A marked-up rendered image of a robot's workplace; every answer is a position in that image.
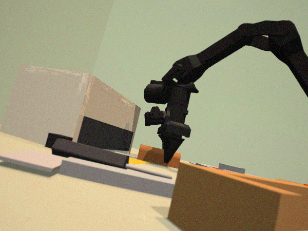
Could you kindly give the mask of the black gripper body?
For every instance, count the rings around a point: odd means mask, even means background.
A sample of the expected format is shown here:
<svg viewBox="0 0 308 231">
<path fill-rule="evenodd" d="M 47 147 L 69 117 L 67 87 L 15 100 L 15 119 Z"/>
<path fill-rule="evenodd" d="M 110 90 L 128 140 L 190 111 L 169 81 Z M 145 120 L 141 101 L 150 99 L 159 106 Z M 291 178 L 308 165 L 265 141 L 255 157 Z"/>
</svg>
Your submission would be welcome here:
<svg viewBox="0 0 308 231">
<path fill-rule="evenodd" d="M 191 128 L 184 124 L 186 115 L 188 115 L 188 108 L 184 105 L 176 103 L 167 103 L 165 111 L 170 110 L 170 121 L 162 124 L 163 127 L 158 128 L 157 134 L 166 134 L 173 137 L 186 138 L 190 137 Z"/>
</svg>

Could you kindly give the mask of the beige cabinet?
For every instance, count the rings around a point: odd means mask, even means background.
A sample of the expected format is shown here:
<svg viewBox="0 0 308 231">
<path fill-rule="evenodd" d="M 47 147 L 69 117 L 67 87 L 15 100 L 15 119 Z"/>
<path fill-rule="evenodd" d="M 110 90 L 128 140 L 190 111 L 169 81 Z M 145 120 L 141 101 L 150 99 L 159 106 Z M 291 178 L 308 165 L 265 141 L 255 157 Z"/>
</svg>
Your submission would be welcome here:
<svg viewBox="0 0 308 231">
<path fill-rule="evenodd" d="M 130 154 L 141 108 L 90 73 L 20 65 L 0 131 Z"/>
</svg>

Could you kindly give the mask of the brown rectangular block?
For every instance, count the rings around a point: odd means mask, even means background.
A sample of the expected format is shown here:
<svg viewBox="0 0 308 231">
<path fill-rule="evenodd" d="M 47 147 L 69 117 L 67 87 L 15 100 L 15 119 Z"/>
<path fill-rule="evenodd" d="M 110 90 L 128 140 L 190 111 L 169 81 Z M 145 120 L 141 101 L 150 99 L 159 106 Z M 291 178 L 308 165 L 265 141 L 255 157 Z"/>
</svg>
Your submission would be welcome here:
<svg viewBox="0 0 308 231">
<path fill-rule="evenodd" d="M 308 231 L 308 186 L 180 162 L 167 219 L 183 231 Z"/>
</svg>

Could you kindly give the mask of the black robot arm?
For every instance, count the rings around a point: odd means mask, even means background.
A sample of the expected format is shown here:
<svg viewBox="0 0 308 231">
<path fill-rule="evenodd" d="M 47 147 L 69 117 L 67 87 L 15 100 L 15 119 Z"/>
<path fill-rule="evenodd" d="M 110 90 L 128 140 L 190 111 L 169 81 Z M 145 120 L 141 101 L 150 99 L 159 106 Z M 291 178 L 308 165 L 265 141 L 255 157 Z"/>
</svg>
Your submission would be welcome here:
<svg viewBox="0 0 308 231">
<path fill-rule="evenodd" d="M 263 35 L 267 35 L 263 36 Z M 148 103 L 176 103 L 188 108 L 190 94 L 199 93 L 194 82 L 212 65 L 238 51 L 245 45 L 271 51 L 292 71 L 308 97 L 308 56 L 305 54 L 299 32 L 290 20 L 243 23 L 238 29 L 215 42 L 207 49 L 176 61 L 162 77 L 151 80 L 144 89 Z M 175 82 L 173 79 L 178 80 Z M 170 110 L 161 111 L 158 106 L 144 114 L 145 126 L 166 124 Z"/>
</svg>

